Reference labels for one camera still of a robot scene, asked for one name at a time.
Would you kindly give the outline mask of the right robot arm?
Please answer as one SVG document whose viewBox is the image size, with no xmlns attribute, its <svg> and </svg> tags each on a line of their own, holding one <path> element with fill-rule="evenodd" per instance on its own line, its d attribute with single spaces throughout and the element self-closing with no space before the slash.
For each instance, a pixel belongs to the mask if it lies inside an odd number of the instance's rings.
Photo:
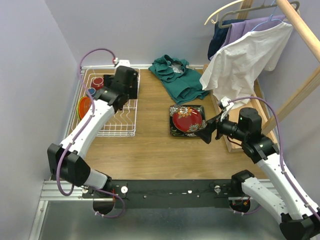
<svg viewBox="0 0 320 240">
<path fill-rule="evenodd" d="M 310 240 L 320 233 L 320 208 L 293 177 L 281 158 L 278 145 L 262 134 L 261 127 L 262 118 L 257 110 L 244 107 L 239 111 L 238 122 L 230 121 L 222 111 L 195 135 L 207 144 L 213 132 L 217 140 L 227 136 L 240 141 L 243 152 L 267 175 L 277 194 L 261 185 L 248 170 L 231 177 L 230 191 L 257 201 L 276 219 L 287 240 Z"/>
</svg>

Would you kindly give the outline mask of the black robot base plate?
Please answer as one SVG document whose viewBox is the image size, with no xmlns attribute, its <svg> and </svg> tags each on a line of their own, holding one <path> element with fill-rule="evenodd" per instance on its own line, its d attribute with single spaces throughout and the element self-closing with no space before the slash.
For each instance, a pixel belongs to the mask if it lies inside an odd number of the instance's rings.
<svg viewBox="0 0 320 240">
<path fill-rule="evenodd" d="M 245 200 L 231 179 L 113 180 L 127 209 L 229 208 Z"/>
</svg>

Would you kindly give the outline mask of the black square floral plate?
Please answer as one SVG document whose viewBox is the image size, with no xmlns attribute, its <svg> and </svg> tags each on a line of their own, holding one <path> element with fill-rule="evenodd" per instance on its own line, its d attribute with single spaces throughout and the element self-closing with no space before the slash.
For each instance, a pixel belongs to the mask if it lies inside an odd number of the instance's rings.
<svg viewBox="0 0 320 240">
<path fill-rule="evenodd" d="M 188 107 L 194 107 L 196 110 L 198 110 L 202 115 L 202 125 L 198 130 L 204 129 L 206 127 L 206 116 L 205 116 L 205 109 L 203 105 L 171 105 L 169 108 L 169 131 L 170 134 L 174 137 L 197 137 L 194 132 L 182 132 L 178 130 L 172 120 L 172 114 L 173 112 L 179 107 L 179 106 L 188 106 Z"/>
</svg>

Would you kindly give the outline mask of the orange round plate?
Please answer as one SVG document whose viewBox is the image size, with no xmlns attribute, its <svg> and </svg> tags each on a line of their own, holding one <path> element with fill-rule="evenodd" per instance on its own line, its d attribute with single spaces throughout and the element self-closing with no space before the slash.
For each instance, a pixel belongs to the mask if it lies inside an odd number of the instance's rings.
<svg viewBox="0 0 320 240">
<path fill-rule="evenodd" d="M 80 116 L 83 119 L 83 117 L 87 114 L 88 110 L 91 107 L 91 99 L 89 97 L 87 97 L 87 96 L 84 96 L 84 97 L 82 97 L 80 99 L 81 99 L 81 102 L 80 102 Z"/>
</svg>

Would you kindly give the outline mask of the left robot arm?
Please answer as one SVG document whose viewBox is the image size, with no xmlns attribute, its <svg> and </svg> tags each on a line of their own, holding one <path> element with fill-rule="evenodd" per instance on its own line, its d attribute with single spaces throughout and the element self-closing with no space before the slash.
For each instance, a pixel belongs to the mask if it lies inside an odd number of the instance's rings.
<svg viewBox="0 0 320 240">
<path fill-rule="evenodd" d="M 60 144 L 47 149 L 51 174 L 76 187 L 86 186 L 101 198 L 112 189 L 112 179 L 85 162 L 88 149 L 103 127 L 126 103 L 138 97 L 138 72 L 120 65 L 106 86 L 90 96 L 90 108 L 76 128 Z"/>
</svg>

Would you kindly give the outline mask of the red floral round plate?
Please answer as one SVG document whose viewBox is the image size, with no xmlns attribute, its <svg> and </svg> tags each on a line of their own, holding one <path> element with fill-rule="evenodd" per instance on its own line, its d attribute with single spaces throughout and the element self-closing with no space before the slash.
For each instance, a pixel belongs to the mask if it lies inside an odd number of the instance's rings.
<svg viewBox="0 0 320 240">
<path fill-rule="evenodd" d="M 171 117 L 173 125 L 184 133 L 197 131 L 203 123 L 201 113 L 191 106 L 178 106 Z"/>
</svg>

